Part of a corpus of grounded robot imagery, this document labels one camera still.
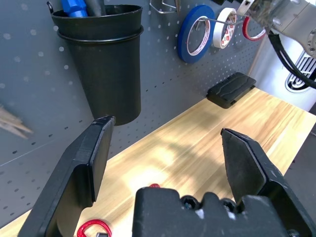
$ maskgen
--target metal hook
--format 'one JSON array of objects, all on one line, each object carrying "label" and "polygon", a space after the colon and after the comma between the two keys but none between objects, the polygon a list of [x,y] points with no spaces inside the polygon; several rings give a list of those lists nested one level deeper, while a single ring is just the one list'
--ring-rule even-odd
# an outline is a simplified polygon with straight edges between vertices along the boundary
[{"label": "metal hook", "polygon": [[162,5],[170,6],[171,8],[177,9],[177,7],[164,3],[164,0],[161,1]]},{"label": "metal hook", "polygon": [[49,1],[46,4],[47,4],[47,6],[49,8],[50,14],[54,13],[54,9],[53,9],[52,4]]},{"label": "metal hook", "polygon": [[176,6],[172,6],[172,5],[169,5],[169,4],[166,4],[164,2],[164,0],[161,0],[161,3],[162,5],[165,5],[165,6],[169,6],[171,8],[174,8],[174,9],[177,9],[175,11],[160,11],[158,10],[157,8],[154,7],[153,3],[152,3],[152,0],[149,1],[149,5],[156,11],[158,12],[159,14],[169,14],[169,13],[174,13],[174,12],[180,12],[180,0],[175,0],[175,3],[176,3]]},{"label": "metal hook", "polygon": [[242,23],[243,21],[237,21],[235,23],[229,23],[229,22],[225,22],[225,21],[218,21],[218,20],[215,20],[215,19],[212,19],[212,18],[201,18],[198,22],[197,22],[197,26],[196,26],[196,31],[198,31],[198,28],[199,28],[199,24],[201,21],[214,21],[214,22],[219,22],[219,23],[223,23],[223,24],[227,24],[227,25],[238,25],[240,23]]}]

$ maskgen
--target red object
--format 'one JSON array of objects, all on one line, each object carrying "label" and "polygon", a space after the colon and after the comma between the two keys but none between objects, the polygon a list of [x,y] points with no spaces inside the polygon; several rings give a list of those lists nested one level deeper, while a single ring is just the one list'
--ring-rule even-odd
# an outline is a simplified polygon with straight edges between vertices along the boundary
[{"label": "red object", "polygon": [[159,184],[151,184],[150,187],[151,188],[160,188]]},{"label": "red object", "polygon": [[250,17],[246,17],[245,20],[243,21],[243,24],[242,24],[242,33],[243,33],[243,36],[250,40],[250,41],[257,41],[257,40],[261,40],[265,34],[266,34],[266,30],[263,29],[262,32],[260,32],[258,35],[254,36],[254,37],[251,37],[249,34],[248,34],[248,25],[249,25],[249,22],[250,22]]},{"label": "red object", "polygon": [[90,226],[93,226],[93,225],[99,225],[99,226],[102,226],[109,237],[112,236],[112,231],[110,229],[110,227],[104,222],[104,221],[101,221],[101,220],[98,220],[98,219],[94,219],[94,220],[90,220],[90,221],[87,221],[86,223],[84,223],[82,226],[80,226],[80,228],[78,229],[77,231],[77,237],[87,237],[85,234],[84,234],[84,231],[89,228]]}]

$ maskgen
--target red tape roll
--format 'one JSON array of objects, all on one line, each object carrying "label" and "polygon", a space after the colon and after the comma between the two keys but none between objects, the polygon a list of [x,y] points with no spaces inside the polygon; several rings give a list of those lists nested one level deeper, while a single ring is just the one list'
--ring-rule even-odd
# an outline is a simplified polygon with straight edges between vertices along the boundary
[{"label": "red tape roll", "polygon": [[266,34],[266,30],[263,29],[262,32],[260,32],[258,35],[254,36],[254,37],[251,37],[249,34],[248,34],[248,25],[249,25],[249,22],[250,22],[250,17],[246,17],[245,20],[243,21],[243,25],[242,25],[242,33],[243,33],[243,36],[250,40],[250,41],[258,41],[258,40],[261,40],[265,34]]}]

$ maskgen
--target wooden tabletop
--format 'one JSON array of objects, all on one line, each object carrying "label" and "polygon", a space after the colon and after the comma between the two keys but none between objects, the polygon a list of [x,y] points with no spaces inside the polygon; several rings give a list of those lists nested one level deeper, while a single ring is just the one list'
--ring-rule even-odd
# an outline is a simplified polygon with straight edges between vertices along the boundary
[{"label": "wooden tabletop", "polygon": [[[314,115],[258,89],[229,109],[204,99],[108,161],[97,202],[82,212],[78,226],[99,218],[110,224],[114,237],[130,237],[135,193],[152,183],[198,200],[207,191],[232,198],[223,127],[257,140],[284,174],[315,122]],[[0,236],[16,236],[28,213],[3,227]],[[99,230],[92,227],[86,234],[95,237]]]}]

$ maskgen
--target gray pegboard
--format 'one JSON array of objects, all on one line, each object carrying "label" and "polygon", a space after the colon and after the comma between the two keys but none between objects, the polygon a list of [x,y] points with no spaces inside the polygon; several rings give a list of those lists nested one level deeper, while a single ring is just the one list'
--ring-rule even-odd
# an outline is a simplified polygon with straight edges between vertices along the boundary
[{"label": "gray pegboard", "polygon": [[[153,0],[159,8],[160,0]],[[61,9],[58,0],[52,1]],[[225,49],[211,46],[195,64],[177,55],[177,37],[186,14],[211,1],[182,0],[181,14],[160,15],[146,0],[106,0],[143,6],[141,35],[142,112],[115,127],[110,157],[202,100],[207,90],[234,72],[247,73],[260,42],[246,40],[239,25]],[[189,48],[201,40],[204,24],[192,33]],[[261,31],[251,23],[250,33]],[[0,130],[0,227],[35,203],[64,149],[93,118],[66,44],[58,38],[46,1],[5,1],[0,8],[0,104],[34,131],[23,140]]]}]

